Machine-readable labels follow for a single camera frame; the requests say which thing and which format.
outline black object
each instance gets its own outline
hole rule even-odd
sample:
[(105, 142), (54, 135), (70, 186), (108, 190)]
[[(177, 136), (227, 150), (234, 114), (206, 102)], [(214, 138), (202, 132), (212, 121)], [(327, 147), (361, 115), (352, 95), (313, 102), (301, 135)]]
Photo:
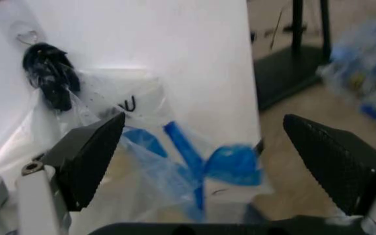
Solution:
[(119, 106), (128, 112), (133, 112), (136, 109), (136, 100), (134, 99), (134, 95), (131, 96), (131, 102), (133, 103), (132, 108), (130, 108), (130, 106), (128, 105), (127, 100), (124, 101), (124, 105), (119, 104)]
[(376, 196), (376, 150), (355, 134), (296, 115), (284, 129), (313, 177), (348, 215), (366, 215)]
[(317, 67), (330, 57), (328, 0), (320, 0), (323, 48), (303, 47), (303, 0), (293, 0), (293, 39), (291, 47), (254, 62), (259, 110), (269, 108), (311, 84), (320, 81)]
[(72, 129), (40, 161), (56, 169), (56, 180), (69, 211), (87, 207), (104, 177), (124, 127), (119, 113)]
[(326, 223), (324, 218), (297, 216), (263, 224), (144, 224), (117, 223), (90, 235), (365, 235), (360, 219), (348, 226)]
[[(292, 28), (292, 24), (291, 25), (287, 25), (285, 26), (282, 31), (284, 33), (290, 33), (290, 32), (293, 32), (293, 28)], [(307, 24), (303, 24), (303, 26), (301, 27), (301, 32), (306, 32), (307, 31)]]
[(49, 107), (60, 111), (72, 107), (68, 89), (75, 94), (80, 91), (78, 76), (65, 55), (52, 45), (37, 43), (27, 49), (23, 58), (30, 84), (42, 89)]

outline black base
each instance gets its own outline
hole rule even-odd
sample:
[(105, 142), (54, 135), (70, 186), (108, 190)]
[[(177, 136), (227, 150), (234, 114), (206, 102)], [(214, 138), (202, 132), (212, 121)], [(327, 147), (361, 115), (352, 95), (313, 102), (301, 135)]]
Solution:
[(287, 47), (255, 61), (259, 110), (320, 81), (314, 73), (326, 61), (321, 48), (309, 46), (301, 46), (295, 54)]

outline wire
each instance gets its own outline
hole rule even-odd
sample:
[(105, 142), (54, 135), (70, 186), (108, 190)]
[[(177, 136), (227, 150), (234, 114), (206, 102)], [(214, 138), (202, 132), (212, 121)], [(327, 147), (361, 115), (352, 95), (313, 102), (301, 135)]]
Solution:
[(281, 7), (280, 14), (278, 16), (278, 21), (277, 25), (275, 26), (275, 31), (274, 34), (272, 34), (272, 41), (271, 44), (269, 45), (269, 49), (272, 50), (272, 47), (274, 46), (275, 43), (275, 36), (277, 35), (278, 27), (280, 26), (280, 21), (281, 21), (281, 16), (284, 10), (286, 10), (292, 3), (292, 0), (290, 0), (287, 4), (285, 4), (283, 7)]

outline metal stand leg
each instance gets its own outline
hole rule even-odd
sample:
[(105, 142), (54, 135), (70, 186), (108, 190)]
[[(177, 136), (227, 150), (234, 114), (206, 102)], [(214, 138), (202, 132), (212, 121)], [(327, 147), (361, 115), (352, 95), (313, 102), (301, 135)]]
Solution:
[(331, 45), (330, 45), (330, 22), (329, 22), (329, 1), (320, 0), (320, 11), (322, 16), (323, 27), (323, 57), (329, 59)]
[(293, 0), (293, 41), (292, 51), (297, 53), (301, 47), (301, 37), (303, 34), (303, 0)]

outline black cable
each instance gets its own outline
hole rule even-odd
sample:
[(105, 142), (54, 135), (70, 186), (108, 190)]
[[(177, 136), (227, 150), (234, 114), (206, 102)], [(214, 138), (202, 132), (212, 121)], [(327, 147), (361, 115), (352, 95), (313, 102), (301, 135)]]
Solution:
[(23, 58), (30, 84), (42, 89), (49, 107), (60, 111), (72, 108), (69, 91), (80, 91), (79, 78), (65, 55), (52, 45), (37, 43), (27, 49)]

